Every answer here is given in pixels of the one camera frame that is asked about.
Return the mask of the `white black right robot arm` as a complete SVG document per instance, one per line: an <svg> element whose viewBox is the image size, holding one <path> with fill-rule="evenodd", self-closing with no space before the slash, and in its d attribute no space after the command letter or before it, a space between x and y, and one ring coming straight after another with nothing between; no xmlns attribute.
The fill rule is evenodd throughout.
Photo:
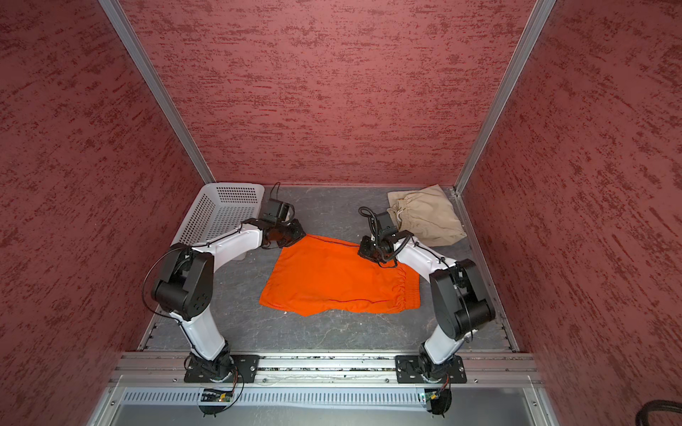
<svg viewBox="0 0 682 426"><path fill-rule="evenodd" d="M456 353L496 317L477 264L470 258L445 257L411 234L382 241L366 235L358 254L379 266L407 266L428 280L437 326L413 364L424 382L446 381L456 367Z"/></svg>

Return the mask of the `orange shorts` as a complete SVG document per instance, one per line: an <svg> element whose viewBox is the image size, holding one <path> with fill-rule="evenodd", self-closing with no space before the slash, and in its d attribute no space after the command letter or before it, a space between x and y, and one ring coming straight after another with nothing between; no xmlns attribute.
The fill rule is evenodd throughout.
<svg viewBox="0 0 682 426"><path fill-rule="evenodd" d="M304 237L281 251L259 303L304 317L332 310L396 314L421 306L417 272L404 264L379 266L358 251L346 241Z"/></svg>

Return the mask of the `beige drawstring shorts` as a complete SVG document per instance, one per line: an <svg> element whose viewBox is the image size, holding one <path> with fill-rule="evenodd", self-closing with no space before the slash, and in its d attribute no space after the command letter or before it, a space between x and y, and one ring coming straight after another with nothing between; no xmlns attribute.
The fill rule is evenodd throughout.
<svg viewBox="0 0 682 426"><path fill-rule="evenodd" d="M438 185L387 194L387 213L399 231L409 231L428 247L451 246L466 237L452 202Z"/></svg>

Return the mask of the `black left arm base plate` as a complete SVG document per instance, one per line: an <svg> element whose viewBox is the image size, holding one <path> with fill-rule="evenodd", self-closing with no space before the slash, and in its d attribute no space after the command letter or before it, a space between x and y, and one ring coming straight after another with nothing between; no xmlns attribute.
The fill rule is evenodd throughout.
<svg viewBox="0 0 682 426"><path fill-rule="evenodd" d="M204 360L190 353L184 363L184 382L253 383L259 362L259 355L225 355L216 360Z"/></svg>

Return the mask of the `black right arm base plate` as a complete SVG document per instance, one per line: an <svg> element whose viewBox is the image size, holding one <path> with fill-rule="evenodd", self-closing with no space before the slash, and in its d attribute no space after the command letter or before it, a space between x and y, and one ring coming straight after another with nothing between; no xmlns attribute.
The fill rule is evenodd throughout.
<svg viewBox="0 0 682 426"><path fill-rule="evenodd" d="M433 364L426 355L398 355L394 362L398 383L467 383L463 360L456 355L442 364Z"/></svg>

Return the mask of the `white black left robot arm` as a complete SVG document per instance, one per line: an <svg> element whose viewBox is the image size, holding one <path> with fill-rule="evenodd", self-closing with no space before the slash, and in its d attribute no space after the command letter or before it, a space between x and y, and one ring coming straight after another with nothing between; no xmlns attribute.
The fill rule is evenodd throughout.
<svg viewBox="0 0 682 426"><path fill-rule="evenodd" d="M186 382L225 383L241 374L211 313L214 273L249 251L272 245L289 248L306 235L296 219L251 218L217 239L190 245L177 242L157 261L159 275L149 296L163 317L179 325L189 343Z"/></svg>

